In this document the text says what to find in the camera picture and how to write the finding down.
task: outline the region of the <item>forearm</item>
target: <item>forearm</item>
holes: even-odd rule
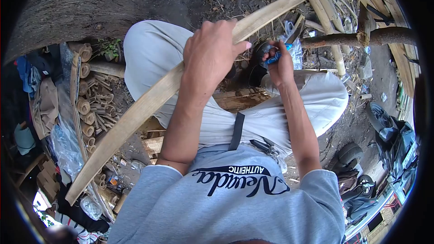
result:
[[[169,165],[187,174],[198,152],[202,113],[208,99],[181,87],[157,164]]]
[[[307,172],[321,169],[318,140],[295,81],[280,86],[279,92],[288,119],[292,153],[301,179]]]

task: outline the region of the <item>branch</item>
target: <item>branch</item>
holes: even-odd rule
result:
[[[303,48],[318,48],[332,45],[363,46],[358,39],[357,33],[353,34],[330,34],[312,38],[300,39]],[[416,35],[410,28],[388,27],[371,31],[368,45],[407,44],[416,46]]]

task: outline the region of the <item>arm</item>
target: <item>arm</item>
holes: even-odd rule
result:
[[[251,47],[247,41],[232,44],[235,25],[236,19],[205,21],[187,40],[178,100],[156,164],[187,174],[198,152],[203,108],[230,71],[236,56]]]
[[[315,131],[307,116],[297,85],[294,81],[294,65],[290,53],[283,42],[272,42],[279,47],[282,57],[278,64],[269,65],[270,76],[279,89],[285,108],[288,128],[291,136],[291,146],[299,170],[300,179],[309,171],[322,169],[319,163],[319,146]]]

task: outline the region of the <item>window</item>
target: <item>window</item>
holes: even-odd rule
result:
[[[377,226],[383,221],[383,216],[379,212],[369,223],[368,228],[369,231],[372,232]]]

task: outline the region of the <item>person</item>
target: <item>person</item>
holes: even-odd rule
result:
[[[261,80],[280,95],[240,114],[221,109],[212,94],[251,47],[232,43],[235,24],[206,21],[194,34],[162,21],[129,29],[125,83],[134,100],[182,60],[184,72],[155,113],[167,129],[156,165],[142,170],[108,243],[341,242],[337,177],[322,169],[316,138],[339,119],[348,93],[333,74],[294,71],[284,43],[273,41],[261,59],[276,49],[282,56]],[[289,154],[299,189],[284,181]]]

